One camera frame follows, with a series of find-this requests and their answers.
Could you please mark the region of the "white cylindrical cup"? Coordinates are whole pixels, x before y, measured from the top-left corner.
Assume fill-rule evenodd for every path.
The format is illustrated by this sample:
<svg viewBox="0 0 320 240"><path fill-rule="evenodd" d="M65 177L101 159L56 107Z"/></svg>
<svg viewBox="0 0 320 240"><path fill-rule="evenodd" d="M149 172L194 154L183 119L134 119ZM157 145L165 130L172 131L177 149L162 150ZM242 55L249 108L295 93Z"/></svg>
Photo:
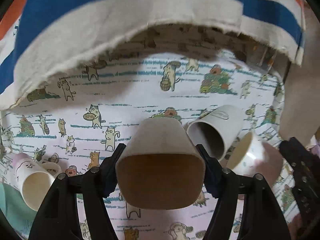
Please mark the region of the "white cylindrical cup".
<svg viewBox="0 0 320 240"><path fill-rule="evenodd" d="M244 111L223 105L193 121L187 134L194 145L201 144L210 157L221 161L244 125Z"/></svg>

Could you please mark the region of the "cartoon cat print bedsheet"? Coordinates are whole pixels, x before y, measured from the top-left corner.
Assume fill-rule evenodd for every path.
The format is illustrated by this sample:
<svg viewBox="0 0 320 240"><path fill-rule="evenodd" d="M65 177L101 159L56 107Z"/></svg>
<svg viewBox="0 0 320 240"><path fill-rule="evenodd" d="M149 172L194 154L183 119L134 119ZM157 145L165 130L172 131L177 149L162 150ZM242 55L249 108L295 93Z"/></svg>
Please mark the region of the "cartoon cat print bedsheet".
<svg viewBox="0 0 320 240"><path fill-rule="evenodd" d="M286 64L274 49L208 28L148 29L1 109L1 183L18 189L18 153L81 175L129 142L144 119L188 126L223 105L245 114L228 155L248 132L278 146Z"/></svg>

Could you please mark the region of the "pink and white mug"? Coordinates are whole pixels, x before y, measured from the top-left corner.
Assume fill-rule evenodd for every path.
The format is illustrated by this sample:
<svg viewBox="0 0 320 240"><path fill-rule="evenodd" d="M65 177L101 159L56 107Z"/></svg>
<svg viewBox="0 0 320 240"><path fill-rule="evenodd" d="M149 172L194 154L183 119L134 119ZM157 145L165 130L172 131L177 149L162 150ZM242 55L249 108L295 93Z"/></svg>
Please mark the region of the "pink and white mug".
<svg viewBox="0 0 320 240"><path fill-rule="evenodd" d="M235 174L252 177L260 173L272 187L283 166L281 153L267 141L248 132L237 144L226 167Z"/></svg>

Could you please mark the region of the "brown wooden board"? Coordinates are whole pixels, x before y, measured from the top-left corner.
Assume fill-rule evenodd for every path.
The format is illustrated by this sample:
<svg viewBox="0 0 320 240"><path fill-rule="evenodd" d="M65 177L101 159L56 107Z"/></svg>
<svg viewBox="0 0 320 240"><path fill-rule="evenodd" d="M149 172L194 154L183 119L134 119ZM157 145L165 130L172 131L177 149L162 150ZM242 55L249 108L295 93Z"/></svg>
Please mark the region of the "brown wooden board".
<svg viewBox="0 0 320 240"><path fill-rule="evenodd" d="M285 106L280 134L304 146L319 128L319 21L305 8L306 32L301 66L291 65L285 81Z"/></svg>

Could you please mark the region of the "striped Paris curtain cloth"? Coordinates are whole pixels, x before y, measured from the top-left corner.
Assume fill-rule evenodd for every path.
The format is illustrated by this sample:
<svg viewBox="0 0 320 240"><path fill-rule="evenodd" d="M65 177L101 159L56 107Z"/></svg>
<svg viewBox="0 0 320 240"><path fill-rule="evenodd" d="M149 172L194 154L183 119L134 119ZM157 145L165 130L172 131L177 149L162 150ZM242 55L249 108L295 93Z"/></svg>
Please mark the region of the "striped Paris curtain cloth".
<svg viewBox="0 0 320 240"><path fill-rule="evenodd" d="M248 36L301 64L303 0L17 0L1 35L1 109L17 106L73 69L163 24L192 24Z"/></svg>

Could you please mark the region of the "white cup with pink base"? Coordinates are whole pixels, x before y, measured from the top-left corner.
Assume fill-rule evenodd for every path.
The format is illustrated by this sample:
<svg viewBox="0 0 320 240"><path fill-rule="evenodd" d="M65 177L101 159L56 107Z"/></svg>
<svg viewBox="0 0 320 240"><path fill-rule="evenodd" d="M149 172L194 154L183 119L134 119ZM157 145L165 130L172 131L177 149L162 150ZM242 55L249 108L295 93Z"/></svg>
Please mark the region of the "white cup with pink base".
<svg viewBox="0 0 320 240"><path fill-rule="evenodd" d="M38 211L51 185L62 170L57 163L36 163L25 153L19 153L12 163L16 186L25 204Z"/></svg>

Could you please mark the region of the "beige square paper cup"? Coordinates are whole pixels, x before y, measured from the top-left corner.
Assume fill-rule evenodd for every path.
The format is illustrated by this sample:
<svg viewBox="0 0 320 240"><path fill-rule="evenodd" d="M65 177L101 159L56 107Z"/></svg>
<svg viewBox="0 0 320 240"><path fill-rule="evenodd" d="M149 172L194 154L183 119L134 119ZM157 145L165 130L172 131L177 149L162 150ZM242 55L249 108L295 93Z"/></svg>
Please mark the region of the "beige square paper cup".
<svg viewBox="0 0 320 240"><path fill-rule="evenodd" d="M148 118L116 163L125 201L146 210L174 210L192 205L202 191L205 164L181 123Z"/></svg>

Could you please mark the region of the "mint green cup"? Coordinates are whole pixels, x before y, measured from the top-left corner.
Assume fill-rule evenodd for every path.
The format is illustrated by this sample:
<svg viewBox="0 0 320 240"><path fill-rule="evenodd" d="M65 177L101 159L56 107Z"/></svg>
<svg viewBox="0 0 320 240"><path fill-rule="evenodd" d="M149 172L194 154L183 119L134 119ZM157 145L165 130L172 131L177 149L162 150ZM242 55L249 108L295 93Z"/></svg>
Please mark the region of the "mint green cup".
<svg viewBox="0 0 320 240"><path fill-rule="evenodd" d="M6 183L1 183L1 211L13 229L28 239L36 211L25 204L17 189Z"/></svg>

